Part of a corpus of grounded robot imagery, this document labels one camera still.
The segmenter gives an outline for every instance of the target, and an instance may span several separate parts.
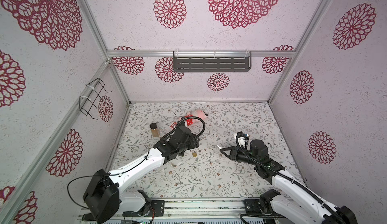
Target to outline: black bottle cap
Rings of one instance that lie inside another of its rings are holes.
[[[157,128],[157,124],[156,123],[151,123],[151,129],[156,129]]]

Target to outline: plush toy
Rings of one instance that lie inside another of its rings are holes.
[[[206,114],[204,111],[202,110],[194,110],[191,114],[191,112],[188,112],[188,114],[184,117],[187,117],[187,116],[197,116],[201,119],[206,119],[206,117],[208,116],[208,114]],[[200,120],[197,120],[197,119],[188,119],[188,120],[185,120],[184,121],[184,125],[185,126],[189,126],[189,125],[192,125],[193,123],[197,123],[197,122],[200,122]],[[176,128],[176,125],[177,123],[174,122],[170,127],[172,129],[175,129]]]

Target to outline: bottle with black cap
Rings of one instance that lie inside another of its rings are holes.
[[[151,123],[151,132],[152,132],[152,136],[160,136],[159,128],[157,127],[157,124],[154,122]]]

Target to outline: large red flower pattern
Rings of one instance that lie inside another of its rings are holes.
[[[79,133],[71,129],[46,166],[50,175],[65,176],[75,169],[82,157],[83,143]]]
[[[109,121],[113,116],[113,103],[109,96],[102,96],[99,100],[98,113],[103,121]]]
[[[19,100],[26,88],[25,81],[18,62],[0,50],[0,107]]]
[[[0,209],[11,195],[12,191],[14,191],[14,186],[7,186],[4,189],[0,190]]]
[[[370,4],[359,4],[351,8],[336,25],[333,43],[344,50],[355,47],[371,32],[375,17],[375,8]]]
[[[28,199],[23,203],[22,208],[17,212],[13,224],[31,224],[35,220],[35,214],[37,211],[37,198],[35,197],[35,191],[31,191]]]
[[[293,50],[294,48],[289,45],[281,45],[274,48],[274,50]],[[281,72],[286,63],[288,62],[288,57],[265,57],[262,61],[262,68],[265,72],[270,74],[275,74]]]
[[[120,46],[115,50],[134,50],[131,47]],[[114,57],[114,65],[128,75],[136,75],[143,71],[144,60],[142,57]]]
[[[312,74],[302,70],[298,72],[290,84],[290,96],[297,104],[305,103],[312,96],[314,87]]]
[[[1,5],[39,43],[67,50],[80,41],[82,16],[76,0],[1,0]]]
[[[173,58],[163,57],[156,62],[154,67],[157,76],[165,82],[179,81],[184,73],[177,73],[173,70]]]
[[[166,28],[180,26],[187,14],[183,0],[155,0],[153,6],[157,21]]]
[[[247,27],[266,16],[278,0],[208,0],[215,20],[224,26]]]
[[[224,73],[216,73],[210,76],[207,81],[207,86],[213,91],[224,90],[230,83],[229,77]]]
[[[317,131],[310,136],[309,151],[312,157],[321,164],[329,164],[336,157],[336,145],[327,133]]]

